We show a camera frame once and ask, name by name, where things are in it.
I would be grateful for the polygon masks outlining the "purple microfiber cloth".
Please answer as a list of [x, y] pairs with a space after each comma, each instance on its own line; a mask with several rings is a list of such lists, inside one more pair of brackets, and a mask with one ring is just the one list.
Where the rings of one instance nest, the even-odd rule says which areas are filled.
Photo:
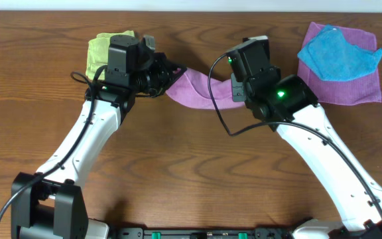
[[[243, 102], [234, 102], [231, 80], [210, 79], [212, 94], [219, 110], [243, 107]], [[188, 68], [186, 72], [166, 91], [175, 102], [197, 110], [214, 110], [208, 91], [208, 76]]]

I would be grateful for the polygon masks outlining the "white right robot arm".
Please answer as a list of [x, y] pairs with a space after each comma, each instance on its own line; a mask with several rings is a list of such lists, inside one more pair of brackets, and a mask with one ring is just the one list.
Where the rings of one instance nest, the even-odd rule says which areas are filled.
[[269, 40], [254, 37], [229, 49], [233, 100], [278, 133], [304, 159], [332, 199], [339, 222], [310, 219], [293, 238], [382, 238], [382, 187], [336, 133], [313, 91], [297, 75], [281, 77]]

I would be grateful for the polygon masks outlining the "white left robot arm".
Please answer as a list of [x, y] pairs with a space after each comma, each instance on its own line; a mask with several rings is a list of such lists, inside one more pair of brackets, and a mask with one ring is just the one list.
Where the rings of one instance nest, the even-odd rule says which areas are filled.
[[186, 71], [155, 40], [129, 35], [109, 39], [107, 61], [88, 85], [80, 116], [54, 154], [35, 173], [19, 173], [11, 186], [12, 238], [108, 238], [110, 227], [90, 219], [82, 187], [107, 140], [123, 123], [136, 98], [163, 95]]

